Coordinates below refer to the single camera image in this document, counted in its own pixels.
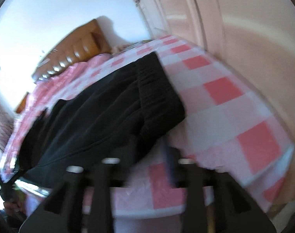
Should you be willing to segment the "person left hand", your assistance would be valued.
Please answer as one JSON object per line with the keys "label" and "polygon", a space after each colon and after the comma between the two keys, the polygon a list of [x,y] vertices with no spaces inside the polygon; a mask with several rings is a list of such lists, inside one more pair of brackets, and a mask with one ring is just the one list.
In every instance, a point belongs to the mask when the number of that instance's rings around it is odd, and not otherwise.
{"label": "person left hand", "polygon": [[21,200],[11,200],[4,202],[4,210],[8,216],[20,219],[24,216],[24,204]]}

